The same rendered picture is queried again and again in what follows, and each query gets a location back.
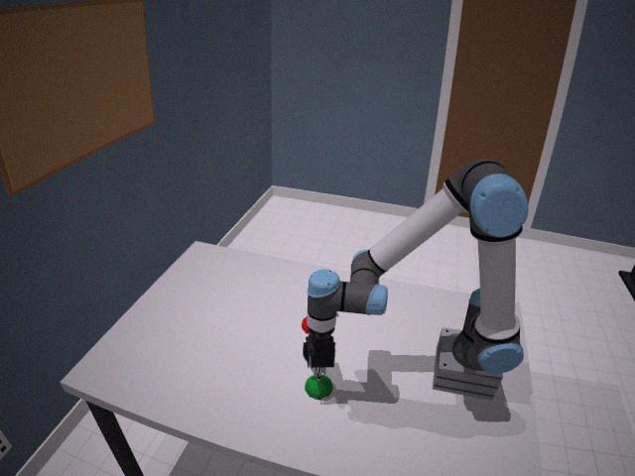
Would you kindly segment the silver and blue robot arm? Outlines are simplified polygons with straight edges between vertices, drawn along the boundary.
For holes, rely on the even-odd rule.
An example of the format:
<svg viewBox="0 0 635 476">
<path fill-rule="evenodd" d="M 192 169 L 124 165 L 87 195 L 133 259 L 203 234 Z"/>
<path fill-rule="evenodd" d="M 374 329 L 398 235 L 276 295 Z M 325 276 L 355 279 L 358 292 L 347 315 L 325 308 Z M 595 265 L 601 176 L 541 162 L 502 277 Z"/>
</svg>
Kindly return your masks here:
<svg viewBox="0 0 635 476">
<path fill-rule="evenodd" d="M 379 284 L 379 277 L 462 212 L 469 212 L 470 233 L 478 240 L 480 289 L 471 294 L 452 355 L 475 371 L 499 374 L 519 366 L 524 353 L 515 314 L 516 238 L 529 206 L 522 186 L 498 163 L 478 159 L 449 177 L 442 190 L 395 229 L 354 255 L 350 282 L 342 282 L 331 270 L 313 272 L 308 327 L 320 333 L 332 330 L 338 311 L 384 314 L 388 289 Z"/>
</svg>

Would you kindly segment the green bell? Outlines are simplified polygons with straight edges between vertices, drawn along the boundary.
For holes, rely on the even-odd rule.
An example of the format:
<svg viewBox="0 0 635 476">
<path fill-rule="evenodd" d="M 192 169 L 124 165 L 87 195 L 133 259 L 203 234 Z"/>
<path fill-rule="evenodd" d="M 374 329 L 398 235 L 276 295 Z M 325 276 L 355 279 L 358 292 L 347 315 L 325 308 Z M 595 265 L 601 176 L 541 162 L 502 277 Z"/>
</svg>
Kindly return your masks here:
<svg viewBox="0 0 635 476">
<path fill-rule="evenodd" d="M 305 385 L 305 390 L 310 397 L 321 399 L 329 397 L 332 392 L 332 382 L 330 378 L 321 374 L 319 377 L 310 376 Z"/>
</svg>

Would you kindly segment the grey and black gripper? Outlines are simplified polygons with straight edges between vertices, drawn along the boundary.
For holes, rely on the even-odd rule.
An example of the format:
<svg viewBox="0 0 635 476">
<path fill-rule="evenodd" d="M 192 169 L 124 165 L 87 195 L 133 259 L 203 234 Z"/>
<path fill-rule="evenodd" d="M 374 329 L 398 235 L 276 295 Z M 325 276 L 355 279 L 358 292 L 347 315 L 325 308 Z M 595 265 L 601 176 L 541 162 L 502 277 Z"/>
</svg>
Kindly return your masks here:
<svg viewBox="0 0 635 476">
<path fill-rule="evenodd" d="M 326 369 L 324 367 L 334 367 L 334 358 L 335 358 L 335 342 L 333 344 L 333 336 L 330 335 L 330 341 L 328 344 L 328 335 L 333 334 L 334 328 L 326 333 L 318 333 L 308 327 L 308 331 L 311 333 L 306 337 L 306 341 L 304 342 L 303 354 L 308 360 L 308 368 L 309 366 L 313 370 L 314 368 L 314 376 L 319 377 L 321 374 L 325 376 Z M 316 335 L 316 351 L 315 351 L 315 336 Z M 322 347 L 323 344 L 323 347 Z M 328 351 L 329 350 L 329 351 Z M 329 353 L 324 353 L 329 352 Z M 312 357 L 312 361 L 311 361 Z"/>
</svg>

